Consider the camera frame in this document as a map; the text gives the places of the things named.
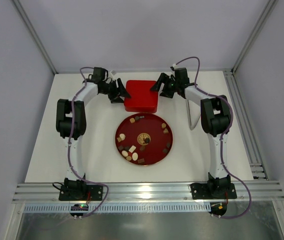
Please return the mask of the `red square box lid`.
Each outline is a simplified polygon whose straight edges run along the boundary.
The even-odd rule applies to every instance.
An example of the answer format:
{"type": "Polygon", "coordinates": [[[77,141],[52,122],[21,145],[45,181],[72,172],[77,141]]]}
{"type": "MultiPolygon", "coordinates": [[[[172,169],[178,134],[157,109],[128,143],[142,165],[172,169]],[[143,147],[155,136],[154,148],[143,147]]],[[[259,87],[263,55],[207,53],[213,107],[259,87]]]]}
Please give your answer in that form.
{"type": "Polygon", "coordinates": [[[126,90],[131,98],[124,98],[131,101],[146,102],[152,101],[158,103],[158,93],[150,91],[150,88],[156,83],[154,80],[128,80],[126,82],[126,90]]]}

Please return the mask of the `steel tongs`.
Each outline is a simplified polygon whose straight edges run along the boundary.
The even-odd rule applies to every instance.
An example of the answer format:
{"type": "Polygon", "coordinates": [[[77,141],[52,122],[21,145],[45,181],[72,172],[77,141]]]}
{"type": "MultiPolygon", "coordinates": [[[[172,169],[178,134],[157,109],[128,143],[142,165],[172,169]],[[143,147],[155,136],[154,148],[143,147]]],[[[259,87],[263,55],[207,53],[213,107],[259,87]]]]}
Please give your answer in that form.
{"type": "Polygon", "coordinates": [[[200,106],[189,100],[186,100],[185,104],[188,127],[191,131],[193,131],[198,125],[201,118],[200,106]]]}

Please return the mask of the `red square chocolate box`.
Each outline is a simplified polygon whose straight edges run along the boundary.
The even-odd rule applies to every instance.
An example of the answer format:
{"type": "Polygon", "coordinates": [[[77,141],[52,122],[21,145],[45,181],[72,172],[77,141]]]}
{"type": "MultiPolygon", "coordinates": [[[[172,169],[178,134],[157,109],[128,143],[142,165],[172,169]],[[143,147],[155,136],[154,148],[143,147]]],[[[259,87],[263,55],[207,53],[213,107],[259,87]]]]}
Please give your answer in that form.
{"type": "Polygon", "coordinates": [[[124,101],[124,108],[127,112],[135,113],[155,113],[158,108],[157,101],[131,101],[126,99],[124,101]]]}

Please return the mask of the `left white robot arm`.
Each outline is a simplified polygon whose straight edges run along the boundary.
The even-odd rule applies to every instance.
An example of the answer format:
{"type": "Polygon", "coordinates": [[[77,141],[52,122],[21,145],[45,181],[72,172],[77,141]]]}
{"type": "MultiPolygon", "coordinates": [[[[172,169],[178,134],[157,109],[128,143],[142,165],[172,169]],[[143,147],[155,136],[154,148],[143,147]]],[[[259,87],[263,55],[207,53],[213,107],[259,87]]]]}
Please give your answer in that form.
{"type": "Polygon", "coordinates": [[[86,179],[82,159],[82,140],[87,129],[85,108],[98,95],[106,95],[112,104],[122,104],[129,98],[122,80],[102,67],[91,67],[92,73],[83,78],[80,89],[68,99],[59,99],[56,105],[55,127],[66,147],[67,171],[59,189],[60,201],[102,201],[104,190],[108,187],[103,183],[86,179]]]}

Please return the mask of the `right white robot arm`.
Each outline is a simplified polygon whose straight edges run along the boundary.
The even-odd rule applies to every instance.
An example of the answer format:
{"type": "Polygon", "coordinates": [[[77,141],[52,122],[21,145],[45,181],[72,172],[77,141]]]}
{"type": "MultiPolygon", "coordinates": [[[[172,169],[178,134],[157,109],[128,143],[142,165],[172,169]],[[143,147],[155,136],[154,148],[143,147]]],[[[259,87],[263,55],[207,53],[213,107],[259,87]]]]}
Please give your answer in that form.
{"type": "Polygon", "coordinates": [[[227,170],[227,138],[233,123],[233,112],[227,97],[207,93],[196,83],[190,83],[186,68],[173,68],[173,74],[160,74],[150,88],[160,96],[173,98],[177,93],[182,98],[200,107],[200,123],[207,134],[210,150],[210,167],[206,183],[190,185],[194,200],[236,199],[235,185],[227,170]]]}

